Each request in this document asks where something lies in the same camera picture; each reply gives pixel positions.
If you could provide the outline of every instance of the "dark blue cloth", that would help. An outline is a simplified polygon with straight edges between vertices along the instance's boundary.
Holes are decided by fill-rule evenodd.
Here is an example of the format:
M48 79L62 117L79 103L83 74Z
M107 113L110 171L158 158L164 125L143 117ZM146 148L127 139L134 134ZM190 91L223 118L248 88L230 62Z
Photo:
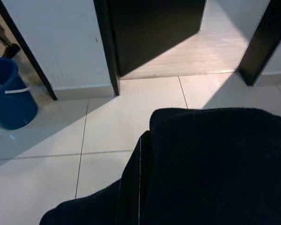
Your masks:
M41 225L281 225L281 117L157 110L122 180L62 203Z

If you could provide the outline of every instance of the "dark door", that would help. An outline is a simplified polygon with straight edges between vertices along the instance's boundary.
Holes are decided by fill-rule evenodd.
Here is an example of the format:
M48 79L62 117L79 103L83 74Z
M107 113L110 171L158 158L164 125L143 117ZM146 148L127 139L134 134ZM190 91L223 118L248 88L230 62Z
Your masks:
M197 33L205 1L108 0L119 75Z

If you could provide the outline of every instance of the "black door frame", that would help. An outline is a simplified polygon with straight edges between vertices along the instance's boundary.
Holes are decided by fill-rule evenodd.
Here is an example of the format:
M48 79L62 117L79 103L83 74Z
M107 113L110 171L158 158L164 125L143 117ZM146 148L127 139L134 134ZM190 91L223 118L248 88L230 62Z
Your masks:
M0 0L0 14L1 14L3 20L5 21L5 23L7 24L7 26L9 27L9 29L11 30L15 39L19 43L20 47L22 48L22 50L26 54L29 62L32 64L32 66L35 69L37 75L39 76L39 78L43 82L44 86L47 88L50 96L52 97L53 100L57 100L57 97L56 97L56 95L55 95L55 93L54 93L54 91L51 87L50 82L48 81L47 77L45 76L45 74L44 74L43 70L41 69L39 63L37 62L36 58L32 54L32 52L29 49L27 43L25 42L24 38L22 37L21 33L19 32L17 26L15 25L13 19L10 17L8 11L6 10L6 8L5 8L5 6L4 6L4 4L2 3L1 0Z
M118 53L109 0L94 0L111 83L119 94ZM281 0L271 0L237 68L248 86L253 86L281 42Z
M238 71L253 86L281 42L281 0L271 0L241 60Z

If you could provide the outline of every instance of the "baseboard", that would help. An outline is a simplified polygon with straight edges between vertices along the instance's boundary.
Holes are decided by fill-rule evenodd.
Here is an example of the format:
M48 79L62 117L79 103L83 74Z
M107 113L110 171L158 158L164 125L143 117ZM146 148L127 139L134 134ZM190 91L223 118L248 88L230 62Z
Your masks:
M54 93L58 100L110 98L115 95L111 85L101 87L59 89L54 90Z
M281 85L281 73L261 75L255 83L255 86L273 86L273 85Z

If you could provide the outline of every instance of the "blue bucket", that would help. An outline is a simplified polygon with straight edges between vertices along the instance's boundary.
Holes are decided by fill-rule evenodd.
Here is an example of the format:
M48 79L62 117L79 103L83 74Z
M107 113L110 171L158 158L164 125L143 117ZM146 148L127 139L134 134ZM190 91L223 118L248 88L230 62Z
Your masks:
M0 58L0 84L0 127L14 130L32 121L37 104L10 59Z

